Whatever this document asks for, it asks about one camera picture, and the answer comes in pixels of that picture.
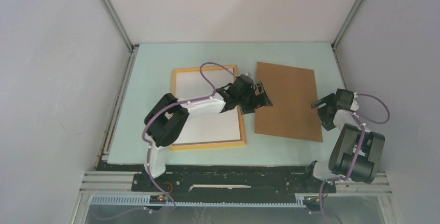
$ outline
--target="light blue tabletop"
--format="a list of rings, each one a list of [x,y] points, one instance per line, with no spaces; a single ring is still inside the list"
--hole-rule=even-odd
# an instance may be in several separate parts
[[[142,164],[147,144],[141,133],[152,107],[171,91],[174,68],[203,62],[238,66],[255,75],[257,62],[313,69],[318,98],[343,88],[329,43],[201,43],[141,44],[112,141],[108,163]],[[171,151],[168,164],[299,165],[327,160],[339,131],[322,129],[323,142],[254,133],[254,114],[244,115],[247,145],[230,148]]]

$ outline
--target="brown board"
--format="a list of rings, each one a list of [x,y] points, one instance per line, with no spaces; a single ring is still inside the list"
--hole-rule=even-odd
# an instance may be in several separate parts
[[[322,142],[317,111],[310,107],[318,99],[313,70],[258,62],[256,77],[273,107],[256,110],[255,133]]]

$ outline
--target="red wire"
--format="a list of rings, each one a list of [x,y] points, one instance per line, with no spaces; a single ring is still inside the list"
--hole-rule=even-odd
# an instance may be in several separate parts
[[[168,194],[170,194],[171,192],[173,192],[174,187],[173,187],[173,185],[169,181],[166,181],[165,183],[169,184],[170,187],[171,187],[170,192],[168,192]]]

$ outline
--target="wooden frame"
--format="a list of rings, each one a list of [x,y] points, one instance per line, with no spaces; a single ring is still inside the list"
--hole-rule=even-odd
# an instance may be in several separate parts
[[[238,74],[238,68],[236,65],[227,65],[226,68],[232,68],[232,71],[235,74]],[[173,70],[173,84],[172,84],[172,93],[176,93],[176,80],[177,73],[185,73],[185,72],[197,72],[200,68],[179,68]],[[222,70],[221,67],[210,66],[204,67],[203,71],[214,71],[214,70]],[[206,142],[206,143],[198,143],[198,144],[173,144],[171,146],[171,150],[186,150],[186,149],[203,149],[203,148],[220,148],[220,147],[232,147],[232,146],[244,146],[246,145],[246,133],[244,130],[244,119],[241,111],[238,110],[238,123],[240,128],[240,138],[238,140],[230,140],[230,141],[216,141],[216,142]]]

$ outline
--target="white wall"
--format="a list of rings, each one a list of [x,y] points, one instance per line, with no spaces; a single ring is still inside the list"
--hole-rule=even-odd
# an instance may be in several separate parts
[[[67,223],[128,51],[100,0],[0,0],[0,222]]]
[[[440,0],[366,0],[338,50],[350,89],[382,98],[382,168],[405,223],[439,223]],[[384,118],[378,104],[361,109]]]
[[[111,0],[133,43],[332,42],[355,0]]]

